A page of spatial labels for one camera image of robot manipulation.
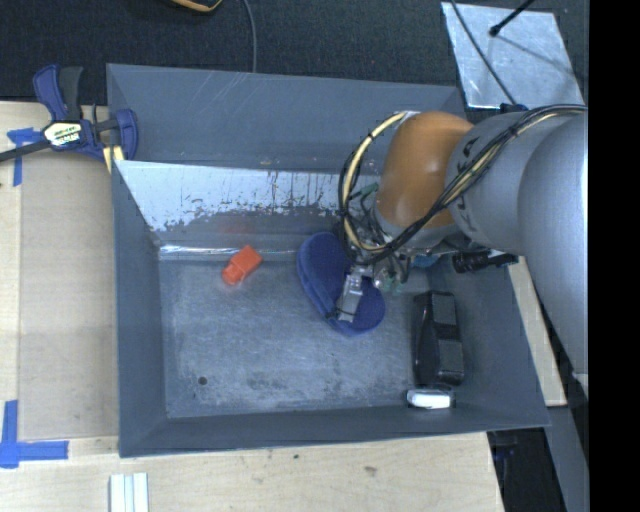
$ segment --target orange foam pad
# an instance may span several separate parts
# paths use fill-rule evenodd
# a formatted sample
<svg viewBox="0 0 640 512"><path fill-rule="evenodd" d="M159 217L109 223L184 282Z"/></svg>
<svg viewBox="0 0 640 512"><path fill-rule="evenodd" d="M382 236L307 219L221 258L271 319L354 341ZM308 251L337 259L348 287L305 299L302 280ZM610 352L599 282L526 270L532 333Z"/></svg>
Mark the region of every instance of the orange foam pad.
<svg viewBox="0 0 640 512"><path fill-rule="evenodd" d="M262 263L262 256L250 245L245 245L230 260L222 271L222 279L227 284L238 284Z"/></svg>

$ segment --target cable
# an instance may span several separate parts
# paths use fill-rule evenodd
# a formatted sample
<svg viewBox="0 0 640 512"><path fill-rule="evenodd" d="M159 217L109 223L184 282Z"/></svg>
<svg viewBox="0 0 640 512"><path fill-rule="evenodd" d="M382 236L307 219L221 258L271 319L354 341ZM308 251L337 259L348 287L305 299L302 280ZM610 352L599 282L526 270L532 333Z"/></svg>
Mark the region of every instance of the cable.
<svg viewBox="0 0 640 512"><path fill-rule="evenodd" d="M251 24L251 40L253 43L253 59L251 64L251 72L256 73L258 71L258 36L256 34L256 22L253 19L253 12L248 0L242 0L245 9L247 10L247 16L249 16L249 23Z"/></svg>
<svg viewBox="0 0 640 512"><path fill-rule="evenodd" d="M478 55L480 55L480 58L482 59L482 61L484 62L484 65L487 66L487 69L489 70L489 73L491 73L491 76L493 76L493 78L495 79L495 81L498 83L498 85L500 86L500 89L502 89L502 92L504 92L505 96L507 98L509 98L509 101L511 102L512 105L517 105L518 102L515 100L515 98L511 95L511 93L509 92L509 90L507 89L507 86L504 85L504 83L502 82L502 80L500 80L500 77L498 76L498 74L495 72L495 70L493 69L493 67L491 66L491 64L489 63L489 60L487 59L487 57L485 56L485 54L483 53L483 51L480 49L480 46L478 45L477 41L475 40L475 38L473 37L473 35L471 34L471 31L469 30L469 27L467 26L466 22L464 21L464 19L462 18L462 14L460 14L460 10L458 9L458 4L456 3L455 0L450 0L451 1L451 6L453 7L453 10L456 13L456 16L458 17L458 20L460 20L460 24L462 25L462 28L464 29L464 31L467 33L467 36L469 37L469 40L471 41L471 44L473 45L473 47L476 49L476 51L478 52Z"/></svg>

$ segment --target blue towel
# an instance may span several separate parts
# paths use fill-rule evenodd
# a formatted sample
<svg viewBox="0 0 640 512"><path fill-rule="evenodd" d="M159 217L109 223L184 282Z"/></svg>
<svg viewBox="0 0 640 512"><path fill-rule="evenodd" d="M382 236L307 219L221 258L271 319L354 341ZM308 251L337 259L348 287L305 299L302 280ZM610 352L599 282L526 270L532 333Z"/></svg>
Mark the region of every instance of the blue towel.
<svg viewBox="0 0 640 512"><path fill-rule="evenodd" d="M350 266L340 240L332 233L317 233L305 240L298 250L298 276L307 295L331 327L347 336L355 336L380 325L385 305L380 290L369 278L364 278L363 295L353 323L330 315L340 298Z"/></svg>

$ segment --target gray cylinder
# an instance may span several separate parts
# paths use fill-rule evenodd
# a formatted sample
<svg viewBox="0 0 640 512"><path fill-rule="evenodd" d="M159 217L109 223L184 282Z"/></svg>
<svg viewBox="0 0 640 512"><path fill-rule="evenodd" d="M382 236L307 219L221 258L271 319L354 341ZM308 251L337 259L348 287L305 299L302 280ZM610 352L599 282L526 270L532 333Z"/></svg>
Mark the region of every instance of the gray cylinder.
<svg viewBox="0 0 640 512"><path fill-rule="evenodd" d="M521 113L471 130L454 151L446 183ZM587 373L587 116L548 119L510 142L449 210L486 247L527 258L546 311L578 373Z"/></svg>

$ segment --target wooden board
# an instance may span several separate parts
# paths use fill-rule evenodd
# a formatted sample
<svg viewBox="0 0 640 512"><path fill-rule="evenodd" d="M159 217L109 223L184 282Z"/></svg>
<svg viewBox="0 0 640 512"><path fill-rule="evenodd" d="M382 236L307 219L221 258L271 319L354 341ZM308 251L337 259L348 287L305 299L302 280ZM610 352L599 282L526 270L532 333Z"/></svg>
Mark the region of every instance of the wooden board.
<svg viewBox="0 0 640 512"><path fill-rule="evenodd" d="M504 510L483 434L133 460L91 445L72 441L69 461L0 472L0 511L102 512L109 476L136 472L148 473L158 512Z"/></svg>
<svg viewBox="0 0 640 512"><path fill-rule="evenodd" d="M562 380L558 371L549 333L544 324L542 309L538 296L529 274L529 267L524 258L516 265L509 266L509 275L513 283L513 291L518 301L522 323L524 325L531 355L536 365L540 387L547 406L561 406L567 404L567 398L562 387Z"/></svg>
<svg viewBox="0 0 640 512"><path fill-rule="evenodd" d="M106 109L98 115L103 119ZM47 122L48 112L37 103L0 103L3 134ZM17 188L8 179L12 169L13 162L0 169L8 181L0 190L11 196L3 203L2 222L10 224L3 234L11 232L14 241L12 254L5 255L13 267L3 276L13 279L6 287L15 296L3 297L3 318L8 326L9 314L17 318L19 275L19 386L16 396L14 375L6 396L20 400L19 436L115 435L113 215L106 167L80 155L42 151L23 159ZM2 245L9 251L8 243ZM15 344L15 336L7 339Z"/></svg>

